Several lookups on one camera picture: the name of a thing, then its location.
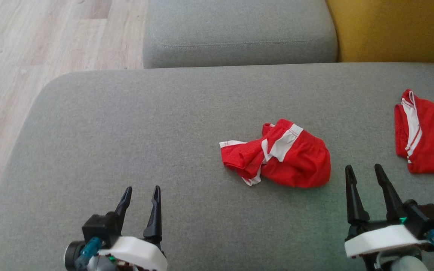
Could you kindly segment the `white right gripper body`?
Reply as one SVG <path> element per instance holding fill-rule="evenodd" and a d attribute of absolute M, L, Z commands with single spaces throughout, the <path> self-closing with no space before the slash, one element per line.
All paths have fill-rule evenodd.
<path fill-rule="evenodd" d="M 348 258 L 361 258 L 367 271 L 427 271 L 420 245 L 404 225 L 386 226 L 344 242 Z"/>

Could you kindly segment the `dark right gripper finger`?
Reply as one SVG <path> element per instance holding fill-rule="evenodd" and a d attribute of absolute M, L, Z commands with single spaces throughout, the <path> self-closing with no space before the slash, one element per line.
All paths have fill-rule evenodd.
<path fill-rule="evenodd" d="M 381 164 L 375 164 L 375 175 L 379 186 L 384 195 L 386 206 L 386 219 L 388 221 L 398 221 L 406 218 L 406 213 L 403 210 L 403 202 L 400 199 L 393 184 L 391 184 Z"/>
<path fill-rule="evenodd" d="M 357 190 L 357 179 L 352 166 L 345 167 L 345 187 L 347 202 L 347 221 L 351 225 L 358 225 L 370 220 L 369 213 L 365 211 L 359 192 Z"/>

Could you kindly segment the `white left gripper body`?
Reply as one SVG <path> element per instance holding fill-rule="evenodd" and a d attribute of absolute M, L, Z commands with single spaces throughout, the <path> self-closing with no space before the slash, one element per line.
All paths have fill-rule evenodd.
<path fill-rule="evenodd" d="M 101 249 L 88 271 L 166 271 L 167 258 L 154 244 L 131 236 L 119 237 L 110 249 Z"/>

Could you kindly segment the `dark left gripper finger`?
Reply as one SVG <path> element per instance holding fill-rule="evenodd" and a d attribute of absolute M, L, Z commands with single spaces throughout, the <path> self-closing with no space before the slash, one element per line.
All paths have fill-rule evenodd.
<path fill-rule="evenodd" d="M 124 191 L 121 197 L 121 200 L 119 201 L 119 204 L 115 209 L 115 214 L 117 216 L 117 221 L 116 221 L 117 230 L 122 230 L 123 223 L 125 220 L 125 214 L 131 202 L 132 191 L 133 189 L 131 186 L 126 188 L 126 190 Z"/>
<path fill-rule="evenodd" d="M 152 199 L 152 210 L 150 213 L 147 227 L 143 231 L 143 238 L 146 242 L 162 241 L 162 206 L 161 206 L 161 189 L 155 186 Z"/>

